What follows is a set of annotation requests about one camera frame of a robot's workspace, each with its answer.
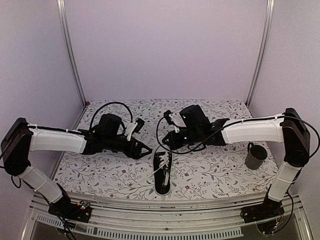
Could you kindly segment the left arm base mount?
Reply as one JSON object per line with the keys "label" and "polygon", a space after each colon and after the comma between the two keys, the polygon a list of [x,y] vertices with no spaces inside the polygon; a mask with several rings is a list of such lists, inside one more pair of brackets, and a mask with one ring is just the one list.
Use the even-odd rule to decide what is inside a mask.
{"label": "left arm base mount", "polygon": [[50,204],[48,213],[60,218],[88,223],[92,210],[93,209],[84,201],[72,203],[69,198],[61,198],[56,203]]}

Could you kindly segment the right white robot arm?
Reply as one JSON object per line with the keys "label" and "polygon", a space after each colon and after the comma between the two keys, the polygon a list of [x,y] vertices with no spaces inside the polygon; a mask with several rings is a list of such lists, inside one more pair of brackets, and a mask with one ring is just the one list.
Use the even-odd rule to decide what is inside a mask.
{"label": "right white robot arm", "polygon": [[278,210],[278,203],[298,178],[302,168],[314,156],[310,152],[311,125],[302,120],[294,108],[284,113],[261,118],[221,118],[210,122],[199,105],[190,105],[179,113],[166,111],[164,119],[174,126],[163,139],[167,151],[173,152],[187,145],[192,151],[204,146],[226,146],[240,142],[283,143],[285,156],[275,180],[270,185],[266,201],[259,206],[262,218],[269,218]]}

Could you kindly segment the black white canvas sneaker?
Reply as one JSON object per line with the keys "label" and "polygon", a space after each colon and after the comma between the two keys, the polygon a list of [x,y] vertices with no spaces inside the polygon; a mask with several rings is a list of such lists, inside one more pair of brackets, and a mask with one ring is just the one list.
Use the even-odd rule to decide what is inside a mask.
{"label": "black white canvas sneaker", "polygon": [[158,146],[152,154],[153,170],[145,178],[140,180],[137,184],[145,182],[153,177],[154,190],[160,196],[165,196],[171,189],[171,168],[173,163],[173,154],[163,147]]}

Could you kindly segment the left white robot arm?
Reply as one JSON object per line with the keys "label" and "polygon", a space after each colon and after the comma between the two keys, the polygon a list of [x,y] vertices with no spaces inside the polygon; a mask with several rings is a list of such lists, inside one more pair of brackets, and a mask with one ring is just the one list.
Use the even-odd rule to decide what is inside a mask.
{"label": "left white robot arm", "polygon": [[150,147],[133,137],[144,124],[139,118],[125,126],[120,117],[108,113],[88,130],[67,130],[29,124],[20,117],[1,141],[3,168],[7,174],[18,177],[42,194],[63,217],[70,217],[75,210],[69,196],[61,186],[31,165],[29,153],[57,151],[88,156],[108,150],[139,160],[152,153]]}

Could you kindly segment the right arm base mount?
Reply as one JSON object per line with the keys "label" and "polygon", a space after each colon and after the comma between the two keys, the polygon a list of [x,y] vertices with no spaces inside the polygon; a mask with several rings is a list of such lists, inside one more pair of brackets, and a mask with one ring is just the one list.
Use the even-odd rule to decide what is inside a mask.
{"label": "right arm base mount", "polygon": [[285,213],[282,202],[265,199],[262,203],[243,207],[240,216],[245,223],[274,218]]}

